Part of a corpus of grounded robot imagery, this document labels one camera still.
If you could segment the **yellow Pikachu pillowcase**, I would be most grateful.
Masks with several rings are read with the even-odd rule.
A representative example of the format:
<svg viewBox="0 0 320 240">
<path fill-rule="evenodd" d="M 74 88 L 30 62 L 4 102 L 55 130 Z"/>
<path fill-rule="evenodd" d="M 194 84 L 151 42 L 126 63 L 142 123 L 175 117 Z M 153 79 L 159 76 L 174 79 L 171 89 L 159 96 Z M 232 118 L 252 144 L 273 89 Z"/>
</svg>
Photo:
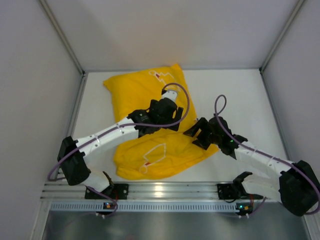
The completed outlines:
<svg viewBox="0 0 320 240">
<path fill-rule="evenodd" d="M 178 64 L 115 75 L 103 82 L 111 93 L 116 122 L 135 110 L 146 110 L 151 100 L 161 98 L 161 90 L 165 85 L 178 91 L 176 104 L 179 107 L 190 107 L 178 131 L 162 128 L 153 134 L 120 144 L 113 157 L 119 177 L 126 180 L 169 178 L 218 152 L 216 145 L 205 150 L 183 134 L 196 123 L 197 114 L 193 102 L 187 101 L 187 96 L 175 83 L 185 89 L 188 87 Z"/>
</svg>

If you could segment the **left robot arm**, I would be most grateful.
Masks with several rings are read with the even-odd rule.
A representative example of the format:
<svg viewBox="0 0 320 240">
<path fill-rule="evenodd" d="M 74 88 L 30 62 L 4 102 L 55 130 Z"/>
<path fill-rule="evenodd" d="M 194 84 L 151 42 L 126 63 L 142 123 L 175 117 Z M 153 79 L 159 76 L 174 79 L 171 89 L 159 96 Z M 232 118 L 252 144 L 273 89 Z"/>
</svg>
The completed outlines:
<svg viewBox="0 0 320 240">
<path fill-rule="evenodd" d="M 153 99 L 148 109 L 134 110 L 111 127 L 83 138 L 64 138 L 57 160 L 67 183 L 70 186 L 84 184 L 107 195 L 113 188 L 113 183 L 105 172 L 89 168 L 94 155 L 130 140 L 151 135 L 161 128 L 177 131 L 183 110 L 167 97 Z"/>
</svg>

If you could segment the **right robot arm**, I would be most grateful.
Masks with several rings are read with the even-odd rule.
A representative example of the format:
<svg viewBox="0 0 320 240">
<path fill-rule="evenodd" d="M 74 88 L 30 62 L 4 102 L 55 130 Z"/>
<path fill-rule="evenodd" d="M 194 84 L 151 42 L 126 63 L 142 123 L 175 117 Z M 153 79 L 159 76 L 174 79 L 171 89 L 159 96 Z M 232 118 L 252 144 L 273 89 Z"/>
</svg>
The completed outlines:
<svg viewBox="0 0 320 240">
<path fill-rule="evenodd" d="M 238 162 L 250 165 L 265 176 L 244 171 L 231 183 L 219 183 L 218 196 L 224 201 L 268 198 L 281 203 L 290 213 L 301 217 L 319 203 L 320 182 L 311 166 L 300 160 L 280 160 L 262 153 L 247 138 L 233 134 L 222 117 L 200 118 L 184 135 L 203 150 L 216 145 Z"/>
</svg>

